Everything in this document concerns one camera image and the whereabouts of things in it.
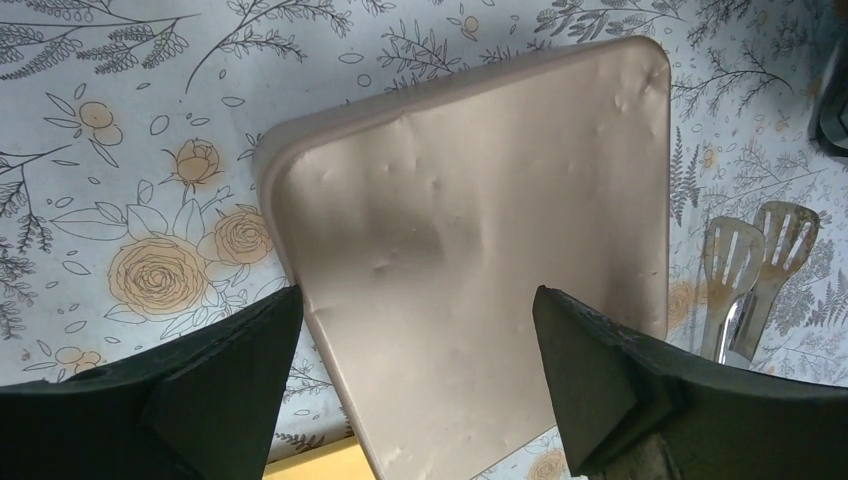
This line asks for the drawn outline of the rose gold tin lid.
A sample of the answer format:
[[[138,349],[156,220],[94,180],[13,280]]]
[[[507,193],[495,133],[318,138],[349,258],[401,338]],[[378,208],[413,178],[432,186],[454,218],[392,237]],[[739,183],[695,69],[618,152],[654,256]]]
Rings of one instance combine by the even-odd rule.
[[[668,57],[555,47],[283,122],[259,208],[379,479],[470,479],[554,426],[540,286],[667,333]]]

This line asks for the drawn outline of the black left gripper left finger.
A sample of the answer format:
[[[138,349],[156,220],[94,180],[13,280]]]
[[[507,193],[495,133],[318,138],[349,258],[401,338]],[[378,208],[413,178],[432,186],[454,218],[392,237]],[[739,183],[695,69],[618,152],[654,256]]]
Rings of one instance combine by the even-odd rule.
[[[285,287],[60,383],[1,390],[5,479],[259,479],[303,319]]]

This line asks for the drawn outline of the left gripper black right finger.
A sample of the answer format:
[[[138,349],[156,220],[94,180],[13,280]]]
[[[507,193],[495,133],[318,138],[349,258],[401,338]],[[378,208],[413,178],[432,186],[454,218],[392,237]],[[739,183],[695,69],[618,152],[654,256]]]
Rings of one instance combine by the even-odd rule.
[[[569,470],[591,479],[843,479],[847,391],[718,364],[546,286],[533,320]]]

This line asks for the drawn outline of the white handled metal tongs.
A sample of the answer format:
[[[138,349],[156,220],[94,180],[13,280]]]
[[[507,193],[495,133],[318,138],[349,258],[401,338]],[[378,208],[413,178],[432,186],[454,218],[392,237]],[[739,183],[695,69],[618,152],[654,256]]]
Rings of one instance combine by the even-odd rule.
[[[799,204],[772,200],[752,223],[713,218],[702,251],[707,314],[700,356],[751,366],[777,296],[808,260],[820,217]]]

